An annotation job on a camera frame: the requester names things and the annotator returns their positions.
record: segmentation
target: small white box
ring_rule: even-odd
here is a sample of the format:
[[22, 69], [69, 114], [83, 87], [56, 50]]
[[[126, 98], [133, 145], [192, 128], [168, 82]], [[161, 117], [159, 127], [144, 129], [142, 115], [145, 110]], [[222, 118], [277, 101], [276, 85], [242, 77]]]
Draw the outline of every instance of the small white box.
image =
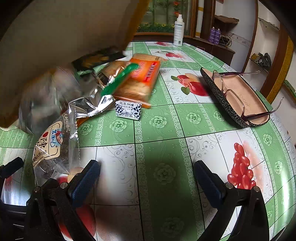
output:
[[139, 120], [141, 117], [141, 103], [131, 102], [131, 101], [124, 101], [118, 100], [115, 102], [115, 112], [116, 116], [132, 119], [132, 120]]

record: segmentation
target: glasses lens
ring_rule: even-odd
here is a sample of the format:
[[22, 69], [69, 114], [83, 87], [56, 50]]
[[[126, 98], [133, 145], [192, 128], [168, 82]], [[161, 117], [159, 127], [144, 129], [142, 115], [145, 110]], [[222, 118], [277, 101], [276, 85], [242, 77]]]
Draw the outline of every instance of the glasses lens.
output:
[[219, 88], [219, 90], [222, 90], [222, 77], [219, 75], [217, 71], [214, 70], [213, 72], [213, 81], [215, 85]]
[[226, 91], [226, 99], [234, 109], [234, 111], [239, 115], [242, 116], [244, 106], [240, 99], [231, 91]]

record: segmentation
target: white bottle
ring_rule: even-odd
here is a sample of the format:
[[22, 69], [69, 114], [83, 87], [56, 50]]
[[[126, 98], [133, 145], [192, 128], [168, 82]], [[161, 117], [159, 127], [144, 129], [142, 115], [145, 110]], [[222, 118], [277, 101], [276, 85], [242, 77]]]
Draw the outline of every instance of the white bottle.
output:
[[182, 14], [179, 14], [177, 21], [175, 21], [175, 31], [174, 31], [174, 45], [182, 46], [183, 36], [184, 36], [185, 23], [182, 19]]

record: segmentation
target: table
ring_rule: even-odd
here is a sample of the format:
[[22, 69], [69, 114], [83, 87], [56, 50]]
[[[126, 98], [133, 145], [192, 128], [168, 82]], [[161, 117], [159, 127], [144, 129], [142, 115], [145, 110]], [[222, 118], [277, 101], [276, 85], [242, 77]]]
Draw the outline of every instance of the table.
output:
[[[215, 215], [196, 185], [192, 162], [203, 160], [227, 182], [235, 154], [234, 143], [244, 147], [254, 180], [266, 204], [270, 238], [295, 212], [295, 147], [276, 113], [267, 124], [242, 129], [214, 96], [184, 94], [172, 76], [201, 76], [200, 68], [234, 71], [212, 55], [183, 44], [133, 42], [125, 51], [167, 59], [162, 63], [150, 103], [140, 121], [118, 118], [115, 110], [87, 120], [78, 129], [80, 157], [102, 162], [99, 182], [90, 204], [97, 240], [197, 240]], [[264, 97], [256, 91], [268, 105]], [[18, 128], [0, 129], [0, 164], [16, 156], [23, 169], [7, 179], [2, 192], [6, 203], [25, 205], [34, 187], [33, 147], [39, 137]], [[240, 207], [222, 236], [227, 240]]]

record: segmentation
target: eyeglasses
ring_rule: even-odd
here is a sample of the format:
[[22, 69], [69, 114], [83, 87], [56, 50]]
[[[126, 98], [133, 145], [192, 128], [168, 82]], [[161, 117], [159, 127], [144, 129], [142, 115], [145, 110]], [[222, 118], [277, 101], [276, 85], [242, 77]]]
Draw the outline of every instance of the eyeglasses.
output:
[[[256, 72], [251, 72], [251, 73], [238, 73], [238, 72], [226, 72], [226, 73], [221, 73], [223, 76], [227, 75], [241, 75], [241, 74], [255, 74], [259, 73], [258, 71]], [[225, 96], [227, 99], [228, 103], [231, 105], [231, 107], [234, 109], [234, 111], [243, 119], [243, 121], [250, 121], [254, 119], [258, 119], [267, 115], [272, 114], [273, 112], [277, 111], [279, 108], [283, 97], [278, 105], [277, 108], [275, 108], [273, 111], [267, 111], [264, 113], [259, 113], [259, 114], [251, 114], [251, 115], [245, 115], [245, 105], [240, 99], [240, 97], [231, 89], [227, 89], [225, 86], [225, 83], [223, 81], [223, 78], [221, 77], [221, 74], [218, 73], [216, 70], [213, 71], [213, 81], [215, 85], [221, 90], [222, 94]]]

